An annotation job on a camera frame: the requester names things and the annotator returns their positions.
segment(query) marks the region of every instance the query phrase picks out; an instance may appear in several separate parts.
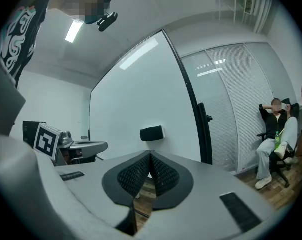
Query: ceiling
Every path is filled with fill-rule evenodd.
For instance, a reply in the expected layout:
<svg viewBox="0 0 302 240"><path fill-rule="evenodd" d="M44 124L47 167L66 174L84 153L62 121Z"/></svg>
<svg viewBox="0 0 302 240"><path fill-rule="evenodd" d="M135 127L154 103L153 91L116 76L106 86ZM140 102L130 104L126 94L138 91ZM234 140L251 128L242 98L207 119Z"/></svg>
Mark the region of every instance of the ceiling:
<svg viewBox="0 0 302 240"><path fill-rule="evenodd" d="M160 29L169 34L191 24L191 18L212 18L218 10L218 0L112 0L110 12L118 13L117 21L105 32L99 32L95 24L84 24L72 44L65 41L72 19L48 11L28 70L93 88L115 60L139 41ZM47 66L35 69L36 63Z"/></svg>

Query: white pants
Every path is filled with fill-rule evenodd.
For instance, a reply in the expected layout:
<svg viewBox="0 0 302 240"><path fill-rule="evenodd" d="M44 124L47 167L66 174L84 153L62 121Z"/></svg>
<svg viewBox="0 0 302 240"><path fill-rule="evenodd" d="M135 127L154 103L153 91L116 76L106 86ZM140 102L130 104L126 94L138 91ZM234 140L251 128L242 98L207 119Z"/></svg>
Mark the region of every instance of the white pants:
<svg viewBox="0 0 302 240"><path fill-rule="evenodd" d="M281 143L287 142L288 148L293 150L297 141L297 120L295 117L290 117L284 126L284 131L281 136ZM256 178L258 180L264 179L270 176L269 172L269 155L275 149L275 140L268 138L263 141L256 150L256 156L258 159L258 171Z"/></svg>

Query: wooden floor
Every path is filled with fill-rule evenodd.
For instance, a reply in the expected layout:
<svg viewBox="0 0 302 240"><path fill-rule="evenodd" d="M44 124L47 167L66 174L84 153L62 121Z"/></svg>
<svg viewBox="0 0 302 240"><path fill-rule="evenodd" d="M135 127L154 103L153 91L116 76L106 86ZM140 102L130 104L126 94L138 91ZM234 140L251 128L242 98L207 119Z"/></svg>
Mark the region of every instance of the wooden floor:
<svg viewBox="0 0 302 240"><path fill-rule="evenodd" d="M275 173L272 174L272 181L261 190L255 190L256 175L254 170L236 176L249 187L261 194L276 210L288 205L296 199L302 189L302 157L297 164L292 165L289 171L283 170L289 180L290 186L284 188L284 181ZM137 211L136 224L140 230L146 223L152 212L152 202L156 198L154 185L147 180L140 191L140 198L134 200L134 208Z"/></svg>

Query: smartphone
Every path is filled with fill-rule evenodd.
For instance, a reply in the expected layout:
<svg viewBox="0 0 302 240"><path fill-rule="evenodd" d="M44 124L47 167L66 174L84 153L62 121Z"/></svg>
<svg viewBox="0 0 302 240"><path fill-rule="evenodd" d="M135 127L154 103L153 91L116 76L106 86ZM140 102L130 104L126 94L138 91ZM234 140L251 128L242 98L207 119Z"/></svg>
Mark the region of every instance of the smartphone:
<svg viewBox="0 0 302 240"><path fill-rule="evenodd" d="M286 110L286 109L285 109L286 106L287 106L287 104L281 103L281 109L282 109L282 110Z"/></svg>

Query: sneaker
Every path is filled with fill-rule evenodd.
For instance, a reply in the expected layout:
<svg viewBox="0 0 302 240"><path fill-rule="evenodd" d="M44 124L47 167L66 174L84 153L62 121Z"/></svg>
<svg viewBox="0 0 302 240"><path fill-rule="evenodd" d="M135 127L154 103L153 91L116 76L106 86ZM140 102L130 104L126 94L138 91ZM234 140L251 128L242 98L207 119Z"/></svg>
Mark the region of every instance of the sneaker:
<svg viewBox="0 0 302 240"><path fill-rule="evenodd" d="M297 157L294 156L294 157L292 157L292 158L290 158L290 157L286 158L286 159L284 160L284 163L287 164L287 165L295 165L295 164L298 163L298 161L299 161L299 160L297 159Z"/></svg>
<svg viewBox="0 0 302 240"><path fill-rule="evenodd" d="M267 185L271 181L272 181L272 177L271 176L269 176L267 178L263 178L263 179L259 180L258 182L256 182L255 188L257 190L260 190L262 187L264 187L265 185Z"/></svg>
<svg viewBox="0 0 302 240"><path fill-rule="evenodd" d="M286 142L283 142L281 143L277 149L274 150L274 153L282 160L284 155L285 155L285 151L286 151L286 146L287 146L287 143Z"/></svg>

